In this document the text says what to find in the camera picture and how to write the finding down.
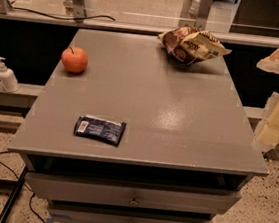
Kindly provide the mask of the brown chip bag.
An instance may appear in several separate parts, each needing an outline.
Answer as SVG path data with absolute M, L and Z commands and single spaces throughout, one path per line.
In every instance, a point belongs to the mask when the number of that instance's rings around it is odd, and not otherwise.
M 231 52 L 231 49 L 226 49 L 213 33 L 200 31 L 194 26 L 170 30 L 161 33 L 158 38 L 169 56 L 186 65 L 223 57 Z

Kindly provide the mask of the blue rxbar wrapper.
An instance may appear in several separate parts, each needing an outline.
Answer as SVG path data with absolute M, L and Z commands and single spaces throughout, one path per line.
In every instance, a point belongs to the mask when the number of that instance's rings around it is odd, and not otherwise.
M 80 116 L 74 126 L 74 135 L 109 143 L 120 144 L 127 124 L 104 120 L 92 115 Z

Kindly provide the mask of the grey drawer cabinet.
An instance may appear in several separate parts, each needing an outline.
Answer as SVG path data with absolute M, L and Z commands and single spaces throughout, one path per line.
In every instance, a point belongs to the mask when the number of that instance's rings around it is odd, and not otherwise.
M 89 68 L 71 76 L 57 67 L 11 142 L 27 174 L 240 192 L 268 172 L 222 58 L 182 66 L 150 35 L 79 30 L 74 41 Z M 74 135 L 84 115 L 126 123 L 120 144 Z M 211 222 L 218 215 L 46 201 Z

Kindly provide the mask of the upper grey drawer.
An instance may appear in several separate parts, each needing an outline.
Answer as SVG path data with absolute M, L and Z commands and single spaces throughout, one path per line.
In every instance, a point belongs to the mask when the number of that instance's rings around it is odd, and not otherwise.
M 25 179 L 39 198 L 151 210 L 223 214 L 241 197 L 240 192 L 232 191 L 144 185 L 30 172 Z

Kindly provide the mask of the grey drawer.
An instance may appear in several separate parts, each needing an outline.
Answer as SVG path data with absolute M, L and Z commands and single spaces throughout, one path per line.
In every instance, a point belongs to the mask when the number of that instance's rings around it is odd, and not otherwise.
M 240 192 L 232 191 L 144 185 L 30 172 L 25 179 L 39 198 L 151 210 L 223 214 L 241 197 Z
M 48 210 L 55 220 L 62 223 L 212 223 L 204 219 L 62 205 L 49 205 Z

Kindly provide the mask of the red apple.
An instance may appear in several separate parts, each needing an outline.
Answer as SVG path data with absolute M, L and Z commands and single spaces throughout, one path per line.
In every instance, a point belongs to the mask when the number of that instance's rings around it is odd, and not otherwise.
M 72 74 L 84 72 L 88 65 L 86 52 L 81 47 L 68 47 L 61 54 L 63 67 Z

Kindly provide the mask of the lower grey drawer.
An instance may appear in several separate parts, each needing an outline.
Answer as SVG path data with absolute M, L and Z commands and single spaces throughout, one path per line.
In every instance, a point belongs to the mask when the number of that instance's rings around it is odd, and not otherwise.
M 49 205 L 48 210 L 55 220 L 62 223 L 212 223 L 204 219 L 62 205 Z

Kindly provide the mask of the white pump bottle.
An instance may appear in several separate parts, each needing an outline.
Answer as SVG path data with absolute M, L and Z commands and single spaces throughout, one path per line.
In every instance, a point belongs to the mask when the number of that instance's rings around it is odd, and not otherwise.
M 16 75 L 12 69 L 8 68 L 4 63 L 5 58 L 0 56 L 0 82 L 3 84 L 3 88 L 8 92 L 15 92 L 19 90 L 19 83 L 16 79 Z

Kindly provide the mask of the right metal bracket post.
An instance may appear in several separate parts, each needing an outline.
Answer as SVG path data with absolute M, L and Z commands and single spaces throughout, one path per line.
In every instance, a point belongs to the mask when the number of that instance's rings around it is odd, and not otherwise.
M 199 30 L 207 27 L 207 19 L 214 0 L 183 0 L 179 26 L 195 26 Z

